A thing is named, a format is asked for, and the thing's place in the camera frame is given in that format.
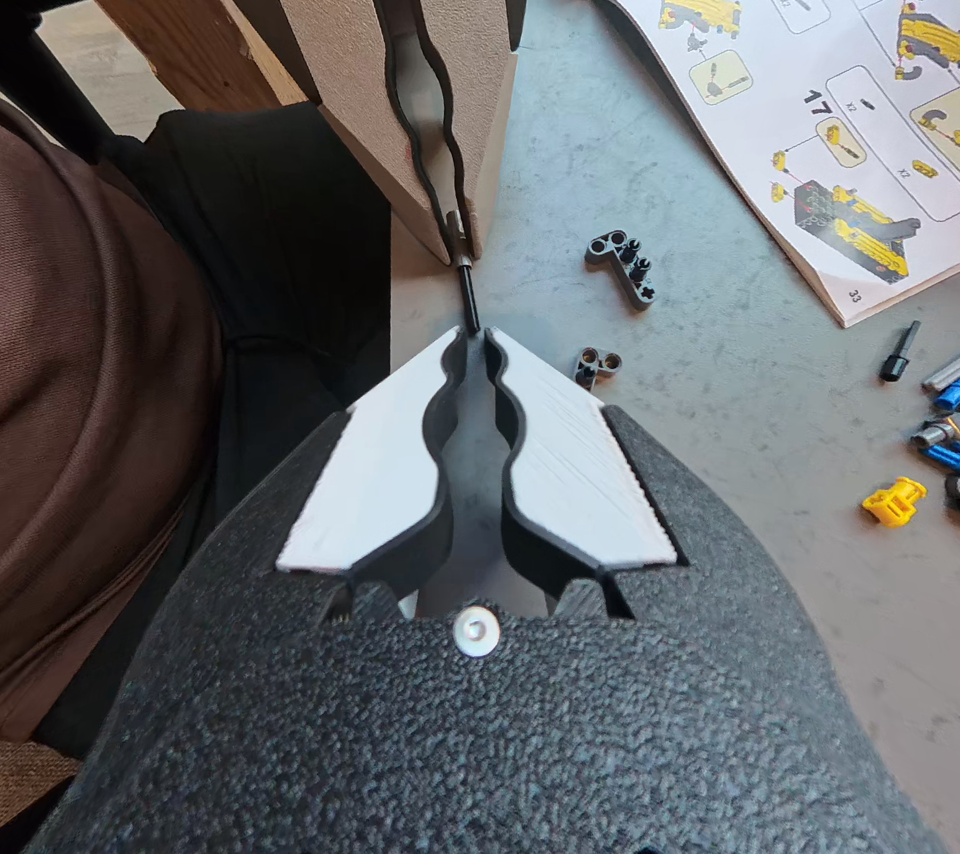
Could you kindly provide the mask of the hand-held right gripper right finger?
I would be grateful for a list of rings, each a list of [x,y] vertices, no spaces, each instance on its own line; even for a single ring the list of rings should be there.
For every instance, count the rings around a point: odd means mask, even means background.
[[[485,363],[509,449],[500,530],[510,566],[557,602],[591,582],[606,615],[633,619],[617,574],[675,566],[680,550],[606,405],[498,328],[485,331]]]

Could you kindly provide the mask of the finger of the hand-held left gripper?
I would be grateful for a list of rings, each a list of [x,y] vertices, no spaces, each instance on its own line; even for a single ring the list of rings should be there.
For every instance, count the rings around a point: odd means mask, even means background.
[[[436,192],[416,164],[375,0],[279,0],[318,91],[319,110],[407,231],[450,265]]]
[[[438,56],[444,133],[454,191],[478,259],[495,217],[518,56],[506,0],[418,0],[428,49]]]

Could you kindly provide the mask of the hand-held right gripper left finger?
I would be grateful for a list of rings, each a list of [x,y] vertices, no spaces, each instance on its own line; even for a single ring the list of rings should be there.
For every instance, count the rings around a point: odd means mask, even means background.
[[[444,565],[453,512],[442,451],[468,351],[464,329],[452,328],[349,407],[278,571],[384,582],[404,599]]]

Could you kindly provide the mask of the black axle rod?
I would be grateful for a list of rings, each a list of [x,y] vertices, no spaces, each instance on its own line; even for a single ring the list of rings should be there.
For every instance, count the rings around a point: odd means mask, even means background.
[[[473,263],[464,258],[457,266],[457,275],[462,297],[463,316],[469,336],[476,336],[481,332],[481,323],[474,292]]]

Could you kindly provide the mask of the grey stone-look desk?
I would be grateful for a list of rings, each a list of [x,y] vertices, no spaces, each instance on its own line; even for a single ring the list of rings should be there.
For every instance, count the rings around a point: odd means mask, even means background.
[[[958,852],[958,520],[937,467],[906,443],[926,415],[921,381],[958,353],[958,279],[841,330],[617,11],[528,0],[518,56],[474,269],[482,322],[566,377],[584,346],[622,356],[597,395],[762,540],[885,764]],[[615,230],[652,261],[645,311],[585,262]],[[901,381],[881,382],[914,320]],[[861,502],[900,476],[928,494],[887,528]]]

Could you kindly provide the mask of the grey L-shaped beam with pins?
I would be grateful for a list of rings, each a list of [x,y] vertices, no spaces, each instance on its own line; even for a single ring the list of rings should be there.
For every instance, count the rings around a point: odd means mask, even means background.
[[[609,267],[633,309],[645,311],[654,304],[652,261],[644,254],[637,237],[622,230],[595,236],[585,248],[584,261],[591,266]]]
[[[613,377],[622,368],[622,358],[615,352],[586,347],[578,356],[573,379],[583,389],[593,391],[597,380]]]

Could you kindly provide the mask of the wooden beam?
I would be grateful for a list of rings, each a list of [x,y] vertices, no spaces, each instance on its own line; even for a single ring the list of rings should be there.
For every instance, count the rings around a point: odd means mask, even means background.
[[[183,108],[254,113],[307,97],[233,0],[95,0]]]

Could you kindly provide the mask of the person's black pants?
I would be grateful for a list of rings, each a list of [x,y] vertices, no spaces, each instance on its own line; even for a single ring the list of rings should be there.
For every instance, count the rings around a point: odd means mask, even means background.
[[[170,112],[104,151],[198,267],[225,365],[215,446],[168,546],[30,736],[77,760],[214,528],[390,370],[391,207],[317,108]]]

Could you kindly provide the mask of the open instruction booklet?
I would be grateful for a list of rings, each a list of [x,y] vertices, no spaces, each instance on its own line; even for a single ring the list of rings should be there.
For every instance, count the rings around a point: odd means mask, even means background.
[[[605,0],[847,328],[958,275],[959,0]]]

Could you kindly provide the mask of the person's brown sweater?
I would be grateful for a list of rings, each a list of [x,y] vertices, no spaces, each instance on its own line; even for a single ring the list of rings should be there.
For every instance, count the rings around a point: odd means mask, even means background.
[[[2,103],[1,731],[30,740],[161,559],[222,370],[197,270]]]

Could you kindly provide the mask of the yellow connector piece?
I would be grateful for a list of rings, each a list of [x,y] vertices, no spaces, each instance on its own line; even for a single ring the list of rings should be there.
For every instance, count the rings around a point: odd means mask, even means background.
[[[917,503],[928,493],[923,484],[900,476],[888,488],[878,489],[862,500],[861,508],[880,525],[900,528],[910,523],[917,513]]]

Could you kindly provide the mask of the black axle pin with stop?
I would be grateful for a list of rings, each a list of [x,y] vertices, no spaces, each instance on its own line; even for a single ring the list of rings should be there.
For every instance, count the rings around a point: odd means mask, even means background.
[[[897,338],[894,350],[883,361],[878,379],[885,383],[897,383],[903,378],[909,364],[909,352],[921,329],[922,321],[914,320]]]

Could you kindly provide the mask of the pile of small building pieces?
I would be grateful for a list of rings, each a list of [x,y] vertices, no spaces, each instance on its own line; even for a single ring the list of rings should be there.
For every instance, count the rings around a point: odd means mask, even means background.
[[[910,443],[923,457],[944,469],[945,504],[959,513],[959,380],[931,395],[929,415],[910,435]]]

